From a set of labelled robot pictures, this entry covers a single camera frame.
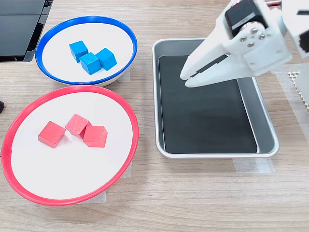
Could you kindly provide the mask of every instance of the black mat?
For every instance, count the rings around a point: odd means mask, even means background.
[[[236,80],[197,88],[179,78],[187,56],[159,59],[165,149],[184,153],[256,153]]]

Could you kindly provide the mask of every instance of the wood grain surface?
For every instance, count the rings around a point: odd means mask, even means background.
[[[155,147],[151,46],[163,38],[206,37],[226,0],[54,2],[44,32],[74,17],[103,15],[129,25],[139,41],[131,81],[108,89],[136,112],[140,142],[132,177],[107,191],[106,203],[66,207],[19,196],[0,169],[0,232],[308,232],[309,145],[277,78],[258,78],[281,147],[275,173],[239,174],[230,159],[172,160]],[[294,59],[301,60],[291,46]],[[32,101],[64,87],[30,63],[0,63],[0,144]]]

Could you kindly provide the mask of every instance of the blue rim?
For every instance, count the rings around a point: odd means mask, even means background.
[[[46,46],[46,44],[48,43],[48,41],[54,36],[56,35],[58,32],[64,30],[65,28],[74,26],[74,25],[78,25],[78,24],[83,24],[83,23],[105,23],[105,24],[111,24],[111,25],[115,25],[119,28],[121,28],[122,30],[124,30],[131,38],[132,43],[133,43],[133,54],[132,57],[129,61],[129,63],[120,71],[116,72],[115,74],[105,77],[101,80],[97,80],[97,81],[90,81],[90,82],[71,82],[71,81],[64,81],[61,79],[56,78],[55,76],[51,75],[47,69],[45,68],[44,64],[43,64],[43,60],[42,60],[42,54],[43,54],[43,50]],[[121,74],[124,70],[126,70],[127,67],[129,67],[129,65],[133,62],[135,56],[137,53],[137,39],[135,34],[133,33],[133,31],[124,23],[113,19],[113,18],[107,18],[107,17],[102,17],[102,16],[83,16],[83,17],[79,17],[79,18],[74,18],[74,19],[70,19],[68,21],[65,21],[63,23],[58,24],[57,26],[53,27],[52,29],[50,29],[39,41],[37,49],[36,49],[36,53],[35,53],[35,59],[37,61],[37,64],[39,66],[39,68],[42,70],[43,73],[45,73],[47,76],[49,76],[50,78],[65,83],[65,84],[69,84],[69,85],[95,85],[95,84],[100,84],[102,82],[108,81],[113,79],[114,77],[118,76],[119,74]]]

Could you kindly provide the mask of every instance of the silver tray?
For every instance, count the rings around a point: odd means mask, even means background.
[[[161,105],[159,59],[163,56],[190,55],[203,39],[163,39],[153,45],[155,142],[164,156],[176,159],[192,158],[267,158],[279,150],[279,141],[261,92],[254,77],[237,80],[245,112],[256,143],[256,153],[169,153],[166,151]]]

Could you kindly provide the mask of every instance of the bowl rim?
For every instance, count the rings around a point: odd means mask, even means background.
[[[128,64],[125,67],[123,67],[121,70],[119,70],[115,74],[110,75],[110,76],[105,77],[105,78],[100,79],[100,80],[96,80],[96,81],[72,82],[72,81],[65,81],[65,80],[62,80],[62,79],[59,79],[59,78],[53,76],[45,68],[45,66],[43,64],[43,60],[42,60],[42,54],[43,54],[43,50],[44,50],[46,44],[50,41],[50,39],[53,36],[55,36],[60,31],[66,29],[68,27],[75,26],[75,25],[78,25],[78,24],[84,24],[84,23],[105,23],[105,24],[117,26],[117,27],[121,28],[122,30],[124,30],[129,35],[129,37],[131,38],[132,43],[133,43],[133,53],[132,53],[130,61],[128,62]],[[36,62],[38,64],[40,70],[45,75],[54,79],[55,81],[59,81],[59,82],[62,82],[64,84],[68,84],[68,85],[97,85],[97,84],[106,82],[108,80],[111,80],[111,79],[117,77],[124,70],[126,70],[130,66],[130,64],[133,62],[133,60],[136,56],[136,53],[137,53],[137,49],[138,49],[138,43],[137,43],[136,36],[135,36],[134,32],[126,24],[124,24],[124,23],[122,23],[122,22],[120,22],[116,19],[103,17],[103,16],[82,16],[82,17],[73,18],[73,19],[69,19],[65,22],[62,22],[62,23],[54,26],[53,28],[51,28],[48,32],[46,32],[37,45],[36,53],[35,53],[35,59],[36,59]]]
[[[14,137],[16,135],[16,132],[22,122],[28,117],[28,115],[34,111],[36,108],[38,108],[40,105],[63,95],[66,94],[71,94],[71,93],[77,93],[77,92],[92,92],[92,93],[99,93],[103,94],[114,101],[116,101],[118,104],[120,104],[123,109],[126,111],[128,114],[131,124],[132,124],[132,132],[133,132],[133,137],[132,137],[132,145],[130,152],[128,154],[128,157],[123,164],[123,166],[120,168],[120,170],[114,175],[113,178],[111,178],[108,182],[106,182],[104,185],[102,185],[100,188],[96,189],[93,192],[90,192],[86,195],[79,196],[76,198],[71,198],[71,199],[62,199],[62,200],[55,200],[55,199],[48,199],[44,197],[40,197],[38,195],[35,195],[31,193],[30,191],[26,190],[16,179],[12,166],[11,166],[11,156],[12,156],[12,144],[14,141]],[[138,140],[139,140],[139,126],[138,126],[138,120],[136,118],[136,115],[129,105],[129,103],[123,99],[120,95],[117,93],[108,90],[103,87],[98,87],[98,86],[69,86],[69,87],[64,87],[61,89],[57,89],[55,91],[52,91],[50,93],[45,94],[44,96],[38,98],[35,100],[33,103],[31,103],[29,106],[27,106],[13,121],[11,126],[9,127],[3,141],[2,145],[2,150],[0,153],[1,157],[1,162],[2,162],[2,169],[3,173],[11,185],[11,187],[22,197],[38,203],[38,204],[43,204],[43,205],[48,205],[48,206],[63,206],[63,205],[71,205],[71,204],[76,204],[79,202],[83,202],[86,200],[89,200],[90,198],[93,198],[100,193],[104,192],[107,190],[111,185],[113,185],[121,176],[122,174],[126,171],[128,166],[133,160],[133,157],[135,155],[135,152],[137,150],[138,146]]]

